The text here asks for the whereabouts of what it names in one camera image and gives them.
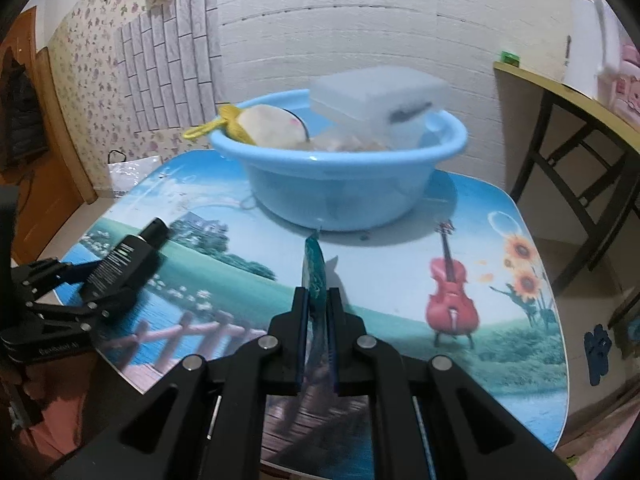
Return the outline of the clear toothpick box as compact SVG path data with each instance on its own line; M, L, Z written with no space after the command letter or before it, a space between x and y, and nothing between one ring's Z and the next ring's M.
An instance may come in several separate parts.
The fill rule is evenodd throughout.
M384 152L387 148L372 136L340 127L331 127L312 136L308 141L311 151L328 153Z

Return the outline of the white electric kettle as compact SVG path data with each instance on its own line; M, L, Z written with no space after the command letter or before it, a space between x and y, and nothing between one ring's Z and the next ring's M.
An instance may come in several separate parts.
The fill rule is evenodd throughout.
M605 0L572 0L563 84L588 98L608 102L620 69L620 29Z

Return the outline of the blue plastic basin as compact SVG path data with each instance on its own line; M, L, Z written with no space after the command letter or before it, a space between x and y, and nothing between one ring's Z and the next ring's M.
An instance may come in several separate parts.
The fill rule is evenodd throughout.
M306 89L266 94L240 107L258 104L295 114L311 136L336 127L310 109ZM296 226L334 232L370 230L404 216L420 200L437 164L460 154L468 143L468 130L446 110L371 133L390 144L387 151L262 148L235 142L219 129L210 142L219 154L241 164L256 200L270 212Z

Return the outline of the pink piggy appliance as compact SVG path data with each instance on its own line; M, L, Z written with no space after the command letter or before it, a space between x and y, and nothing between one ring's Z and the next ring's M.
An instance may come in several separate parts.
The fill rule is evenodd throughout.
M639 130L639 51L633 44L622 44L618 53L605 61L599 84L601 103Z

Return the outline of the teal snack packet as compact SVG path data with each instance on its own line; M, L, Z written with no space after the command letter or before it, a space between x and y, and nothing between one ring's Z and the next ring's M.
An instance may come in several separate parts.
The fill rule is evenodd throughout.
M302 285L309 296L308 352L305 363L303 392L328 374L329 357L326 343L326 262L319 243L319 232L312 232L305 240Z

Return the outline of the dark hanging jacket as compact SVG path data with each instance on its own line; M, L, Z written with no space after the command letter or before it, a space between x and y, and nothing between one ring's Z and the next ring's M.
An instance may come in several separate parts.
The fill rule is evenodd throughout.
M1 170L46 152L46 129L26 66L7 47L1 64Z

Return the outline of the black cosmetic tube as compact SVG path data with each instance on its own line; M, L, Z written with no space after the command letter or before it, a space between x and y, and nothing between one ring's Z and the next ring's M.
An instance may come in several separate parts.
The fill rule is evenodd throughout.
M125 236L92 271L79 289L85 304L114 301L134 306L144 285L160 266L160 250L168 241L169 228L155 218L136 235Z

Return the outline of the white plastic shopping bag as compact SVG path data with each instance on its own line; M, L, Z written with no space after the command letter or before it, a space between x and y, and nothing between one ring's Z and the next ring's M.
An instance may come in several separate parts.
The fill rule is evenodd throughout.
M160 156L129 160L121 150L109 151L106 161L111 190L115 198L127 194L162 164Z

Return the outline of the white rabbit plush yellow scarf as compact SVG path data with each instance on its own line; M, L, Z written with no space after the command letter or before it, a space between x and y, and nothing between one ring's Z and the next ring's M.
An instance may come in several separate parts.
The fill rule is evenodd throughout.
M216 129L235 142L262 148L296 148L309 140L306 126L295 114L265 104L244 108L224 104L215 119L186 130L182 136L194 140Z

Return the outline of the small green box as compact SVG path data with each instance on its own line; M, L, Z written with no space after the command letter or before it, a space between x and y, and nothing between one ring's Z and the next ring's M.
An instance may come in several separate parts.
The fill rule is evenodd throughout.
M520 66L520 57L517 54L508 51L500 53L500 62L511 66Z

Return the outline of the translucent white plastic box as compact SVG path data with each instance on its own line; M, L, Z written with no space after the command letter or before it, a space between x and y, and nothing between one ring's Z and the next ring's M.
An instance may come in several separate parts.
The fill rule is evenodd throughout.
M334 125L384 132L443 110L450 85L405 66L373 66L321 76L309 86L310 109Z

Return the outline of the wooden side table black legs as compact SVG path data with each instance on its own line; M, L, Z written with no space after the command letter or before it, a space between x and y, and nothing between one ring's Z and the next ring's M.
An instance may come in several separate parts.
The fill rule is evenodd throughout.
M523 209L562 294L605 266L623 292L639 285L639 136L559 81L494 65L506 190Z

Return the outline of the brown wooden door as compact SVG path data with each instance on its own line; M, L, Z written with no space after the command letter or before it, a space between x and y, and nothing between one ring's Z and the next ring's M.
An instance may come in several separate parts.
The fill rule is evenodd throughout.
M21 13L1 44L1 64L4 51L11 47L17 61L26 66L49 145L39 156L1 170L1 183L20 191L12 245L12 258L18 263L37 259L80 205L98 198L67 130L49 50L36 48L36 17L34 8Z

